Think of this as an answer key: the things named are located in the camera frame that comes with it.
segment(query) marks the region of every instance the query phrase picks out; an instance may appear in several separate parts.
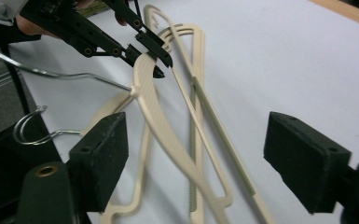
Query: hanger hook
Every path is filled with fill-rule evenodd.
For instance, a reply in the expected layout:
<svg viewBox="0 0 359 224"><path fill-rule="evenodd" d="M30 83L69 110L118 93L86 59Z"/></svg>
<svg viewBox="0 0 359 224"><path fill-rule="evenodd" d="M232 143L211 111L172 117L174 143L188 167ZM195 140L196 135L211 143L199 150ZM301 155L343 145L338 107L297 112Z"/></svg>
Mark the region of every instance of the hanger hook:
<svg viewBox="0 0 359 224"><path fill-rule="evenodd" d="M53 139L54 137L64 134L64 133L69 133L69 134L80 134L80 131L74 131L74 130L57 130L54 131L52 133L49 133L48 135L46 135L45 137L42 137L39 140L30 142L28 141L25 136L24 136L24 129L25 126L27 124L27 122L33 118L35 115L41 114L46 110L47 106L45 105L39 105L36 108L36 111L24 116L22 119L20 119L16 125L14 126L14 130L13 130L13 138L14 140L16 140L16 142L22 144L22 145L32 145L32 146L37 146L37 145L42 145L45 144L46 142L50 141L51 139Z"/></svg>

